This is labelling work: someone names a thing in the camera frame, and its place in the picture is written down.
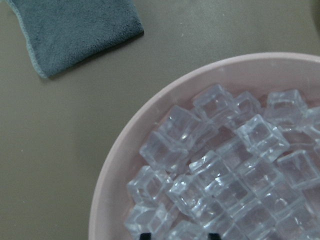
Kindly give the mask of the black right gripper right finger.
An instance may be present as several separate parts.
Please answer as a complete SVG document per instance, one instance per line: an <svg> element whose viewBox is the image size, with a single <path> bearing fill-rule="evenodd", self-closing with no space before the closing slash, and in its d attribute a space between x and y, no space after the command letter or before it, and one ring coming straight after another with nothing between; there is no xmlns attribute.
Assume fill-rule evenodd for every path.
<svg viewBox="0 0 320 240"><path fill-rule="evenodd" d="M221 236L218 233L208 233L208 240L221 240Z"/></svg>

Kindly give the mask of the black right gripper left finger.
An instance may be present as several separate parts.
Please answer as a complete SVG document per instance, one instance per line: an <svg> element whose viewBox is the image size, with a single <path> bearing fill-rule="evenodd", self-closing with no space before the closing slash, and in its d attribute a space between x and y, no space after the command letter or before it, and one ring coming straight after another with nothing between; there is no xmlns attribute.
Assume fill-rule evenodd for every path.
<svg viewBox="0 0 320 240"><path fill-rule="evenodd" d="M141 233L139 236L139 240L152 240L152 233L151 232Z"/></svg>

